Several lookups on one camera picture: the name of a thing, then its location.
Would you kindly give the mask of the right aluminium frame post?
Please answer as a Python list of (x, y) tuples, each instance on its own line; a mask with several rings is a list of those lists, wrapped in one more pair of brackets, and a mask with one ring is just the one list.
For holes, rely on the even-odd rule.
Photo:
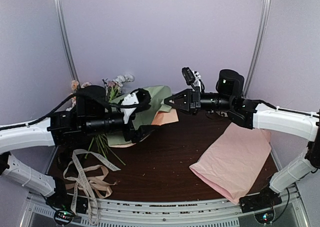
[(250, 87), (253, 83), (255, 71), (258, 66), (258, 61), (259, 61), (264, 37), (265, 37), (267, 26), (268, 26), (271, 5), (272, 5), (272, 0), (263, 0), (263, 2), (262, 2), (256, 41), (255, 41), (253, 54), (252, 54), (252, 58), (250, 61), (250, 66), (249, 66), (249, 70), (247, 73), (246, 81), (244, 84), (244, 89), (243, 89), (243, 95), (245, 97), (247, 97), (249, 94)]

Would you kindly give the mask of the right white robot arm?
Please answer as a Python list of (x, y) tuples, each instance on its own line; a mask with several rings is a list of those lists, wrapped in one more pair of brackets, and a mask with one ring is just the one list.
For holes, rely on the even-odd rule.
[(185, 114), (199, 110), (222, 111), (239, 127), (289, 134), (307, 140), (306, 153), (300, 154), (284, 169), (276, 172), (255, 195), (259, 207), (268, 207), (291, 184), (320, 168), (320, 113), (282, 108), (261, 99), (243, 95), (245, 79), (232, 69), (218, 74), (215, 92), (206, 92), (200, 75), (184, 67), (181, 70), (189, 88), (164, 99), (164, 103)]

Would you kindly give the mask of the tan kraft paper sheet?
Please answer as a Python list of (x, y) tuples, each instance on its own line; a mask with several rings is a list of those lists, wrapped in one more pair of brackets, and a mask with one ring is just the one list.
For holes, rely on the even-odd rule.
[(151, 124), (153, 126), (162, 126), (166, 124), (176, 123), (178, 121), (179, 118), (177, 111), (172, 108), (169, 112), (158, 111)]

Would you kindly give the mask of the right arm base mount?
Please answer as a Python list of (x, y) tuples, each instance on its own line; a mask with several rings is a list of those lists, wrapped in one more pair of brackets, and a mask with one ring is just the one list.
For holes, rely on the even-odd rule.
[(275, 206), (282, 203), (280, 196), (270, 197), (254, 194), (239, 199), (242, 213), (254, 213), (255, 220), (262, 225), (272, 224), (276, 220)]

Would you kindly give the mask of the green wrapping paper sheet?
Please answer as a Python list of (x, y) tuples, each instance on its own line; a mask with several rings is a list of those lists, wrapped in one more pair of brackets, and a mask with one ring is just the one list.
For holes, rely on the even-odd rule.
[[(133, 121), (135, 129), (138, 129), (141, 125), (152, 125), (152, 121), (157, 112), (169, 112), (172, 108), (164, 104), (164, 99), (172, 95), (172, 91), (167, 85), (156, 85), (144, 87), (151, 96), (150, 105), (148, 110), (138, 112), (135, 115)], [(107, 135), (107, 142), (110, 147), (114, 148), (126, 148), (133, 145), (130, 141), (125, 141), (122, 132), (109, 133)]]

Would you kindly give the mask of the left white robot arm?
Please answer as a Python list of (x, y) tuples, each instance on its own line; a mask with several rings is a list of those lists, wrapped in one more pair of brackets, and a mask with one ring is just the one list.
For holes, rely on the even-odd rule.
[(11, 152), (36, 146), (59, 146), (112, 132), (122, 132), (126, 141), (136, 143), (142, 133), (134, 129), (133, 119), (136, 113), (151, 107), (150, 101), (150, 93), (143, 88), (133, 90), (120, 103), (108, 102), (102, 86), (79, 88), (36, 120), (1, 126), (0, 173), (39, 192), (54, 206), (67, 209), (72, 205), (72, 198), (64, 182), (16, 163)]

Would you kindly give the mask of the pink wrapping paper sheet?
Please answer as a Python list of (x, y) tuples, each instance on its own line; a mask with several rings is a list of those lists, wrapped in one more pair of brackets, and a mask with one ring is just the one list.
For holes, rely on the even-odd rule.
[(270, 140), (268, 130), (247, 129), (231, 123), (189, 168), (236, 205), (250, 191), (270, 155)]

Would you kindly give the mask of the beige printed ribbon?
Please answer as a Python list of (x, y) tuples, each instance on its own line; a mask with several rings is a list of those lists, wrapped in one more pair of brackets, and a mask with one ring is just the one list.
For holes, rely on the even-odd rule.
[[(93, 155), (97, 160), (101, 162), (101, 164), (83, 168), (80, 160), (78, 159), (78, 156), (86, 154)], [(66, 176), (71, 165), (75, 166), (78, 172), (77, 177)], [(63, 178), (65, 180), (73, 182), (72, 184), (65, 185), (65, 188), (67, 190), (73, 189), (73, 197), (70, 204), (71, 211), (74, 213), (76, 212), (78, 191), (83, 191), (88, 201), (86, 213), (89, 224), (92, 226), (97, 226), (100, 222), (100, 213), (97, 198), (105, 199), (109, 197), (113, 192), (111, 187), (117, 184), (116, 182), (105, 182), (104, 179), (109, 174), (109, 171), (116, 172), (119, 170), (120, 168), (112, 164), (109, 160), (107, 160), (99, 153), (87, 151), (85, 149), (74, 150), (72, 153), (71, 161), (63, 171)]]

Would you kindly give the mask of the left aluminium frame post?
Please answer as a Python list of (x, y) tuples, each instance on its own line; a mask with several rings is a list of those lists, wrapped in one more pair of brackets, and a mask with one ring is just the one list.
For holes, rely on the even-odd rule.
[(55, 4), (55, 9), (56, 9), (56, 13), (57, 13), (58, 22), (59, 22), (59, 29), (60, 29), (60, 34), (61, 34), (61, 38), (62, 38), (62, 45), (63, 45), (65, 57), (67, 60), (68, 68), (70, 71), (70, 75), (73, 80), (78, 81), (79, 77), (78, 77), (77, 70), (75, 67), (75, 63), (74, 63), (74, 59), (73, 59), (73, 55), (72, 55), (72, 50), (71, 50), (71, 46), (70, 46), (70, 42), (69, 42), (69, 38), (68, 38), (62, 0), (54, 0), (54, 4)]

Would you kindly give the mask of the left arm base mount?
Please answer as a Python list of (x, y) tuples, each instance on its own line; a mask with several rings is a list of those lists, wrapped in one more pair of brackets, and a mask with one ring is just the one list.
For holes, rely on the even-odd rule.
[(89, 202), (84, 197), (77, 198), (75, 210), (72, 210), (71, 208), (73, 199), (71, 195), (67, 195), (66, 200), (63, 204), (55, 203), (49, 197), (43, 196), (43, 199), (45, 200), (45, 204), (53, 210), (53, 220), (60, 227), (64, 227), (70, 224), (77, 216), (77, 214), (85, 214), (89, 207)]

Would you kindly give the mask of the aluminium frame post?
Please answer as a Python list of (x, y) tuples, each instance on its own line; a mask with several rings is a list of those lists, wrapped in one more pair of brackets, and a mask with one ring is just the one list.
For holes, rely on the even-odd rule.
[(250, 87), (253, 83), (255, 71), (258, 66), (258, 61), (259, 61), (264, 37), (265, 37), (267, 26), (268, 26), (271, 5), (272, 5), (272, 0), (263, 0), (263, 2), (262, 2), (256, 41), (255, 41), (253, 54), (252, 54), (252, 58), (250, 61), (250, 66), (249, 66), (249, 70), (247, 73), (246, 81), (244, 84), (244, 89), (243, 89), (243, 95), (245, 97), (247, 97), (249, 94)]
[(59, 29), (60, 29), (60, 34), (61, 34), (61, 38), (62, 38), (62, 45), (63, 45), (65, 57), (67, 60), (68, 68), (70, 71), (70, 75), (73, 80), (78, 81), (79, 77), (78, 77), (77, 70), (75, 67), (75, 63), (74, 63), (74, 59), (73, 59), (73, 55), (72, 55), (72, 50), (71, 50), (71, 46), (70, 46), (70, 42), (69, 42), (69, 38), (68, 38), (62, 0), (54, 0), (54, 4), (55, 4), (55, 9), (56, 9), (56, 13), (57, 13), (58, 22), (59, 22)]

